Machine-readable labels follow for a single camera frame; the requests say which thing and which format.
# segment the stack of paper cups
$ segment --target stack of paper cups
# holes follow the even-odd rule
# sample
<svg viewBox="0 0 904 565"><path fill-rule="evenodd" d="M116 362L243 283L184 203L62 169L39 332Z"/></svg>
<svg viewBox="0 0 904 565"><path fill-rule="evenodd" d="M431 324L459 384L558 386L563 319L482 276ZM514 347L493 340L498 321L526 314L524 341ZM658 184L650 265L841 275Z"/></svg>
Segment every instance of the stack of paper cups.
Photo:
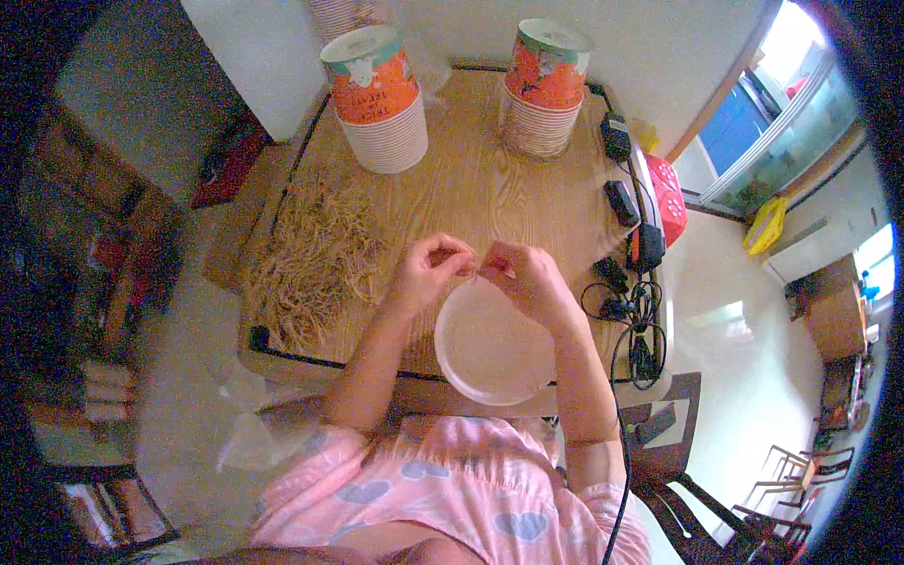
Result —
<svg viewBox="0 0 904 565"><path fill-rule="evenodd" d="M343 33L389 21L382 0L307 0L306 3L324 44Z"/></svg>
<svg viewBox="0 0 904 565"><path fill-rule="evenodd" d="M564 153L580 113L592 48L584 33L552 20L518 24L499 112L509 146L543 157Z"/></svg>
<svg viewBox="0 0 904 565"><path fill-rule="evenodd" d="M327 44L320 58L333 79L333 102L355 159L395 174L427 153L427 120L418 83L396 30L371 25Z"/></svg>

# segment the yellow plastic bag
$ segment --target yellow plastic bag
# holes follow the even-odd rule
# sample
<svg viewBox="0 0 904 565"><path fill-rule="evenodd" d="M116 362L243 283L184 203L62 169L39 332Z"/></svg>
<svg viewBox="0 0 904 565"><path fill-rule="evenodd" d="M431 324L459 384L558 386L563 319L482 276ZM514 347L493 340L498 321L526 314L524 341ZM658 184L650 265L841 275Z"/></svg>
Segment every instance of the yellow plastic bag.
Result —
<svg viewBox="0 0 904 565"><path fill-rule="evenodd" d="M787 206L788 199L777 196L759 207L757 218L744 237L744 250L748 255L762 253L781 237Z"/></svg>

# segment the tiled floor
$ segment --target tiled floor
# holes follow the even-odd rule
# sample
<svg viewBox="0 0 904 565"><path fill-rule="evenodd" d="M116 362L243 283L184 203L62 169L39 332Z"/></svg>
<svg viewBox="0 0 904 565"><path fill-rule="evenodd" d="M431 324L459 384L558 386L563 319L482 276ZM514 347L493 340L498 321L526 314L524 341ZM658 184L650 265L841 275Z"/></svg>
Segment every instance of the tiled floor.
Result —
<svg viewBox="0 0 904 565"><path fill-rule="evenodd" d="M238 364L239 299L201 277L205 250L226 207L192 212L184 272L166 316L148 320L137 449L148 488L202 553L241 543L256 494L276 471L217 472L220 450L240 413L221 395ZM701 408L689 473L718 500L753 504L772 444L803 449L820 394L821 364L805 328L788 322L781 287L740 247L743 227L689 212L687 232L665 257L666 304L674 324L667 368L700 371ZM764 499L765 508L775 501ZM725 538L718 520L694 506ZM679 563L652 515L655 563Z"/></svg>

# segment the tangled cords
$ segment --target tangled cords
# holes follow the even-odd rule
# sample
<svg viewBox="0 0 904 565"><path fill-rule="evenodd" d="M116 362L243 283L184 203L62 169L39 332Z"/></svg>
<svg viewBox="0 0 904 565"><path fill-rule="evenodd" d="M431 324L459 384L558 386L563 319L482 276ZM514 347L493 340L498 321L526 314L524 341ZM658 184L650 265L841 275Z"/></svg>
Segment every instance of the tangled cords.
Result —
<svg viewBox="0 0 904 565"><path fill-rule="evenodd" d="M588 291L595 287L608 288L614 295L603 302L598 314L588 311L584 304ZM597 320L627 325L625 331L618 337L614 351L617 352L622 342L628 340L628 376L626 379L615 378L615 353L613 353L613 371L609 375L613 383L632 382L639 390L645 391L652 387L663 373L665 331L656 323L662 296L662 287L653 280L637 281L630 293L618 292L618 289L605 282L592 283L581 293L580 307L584 314ZM646 340L648 330L652 330L653 333L652 352Z"/></svg>

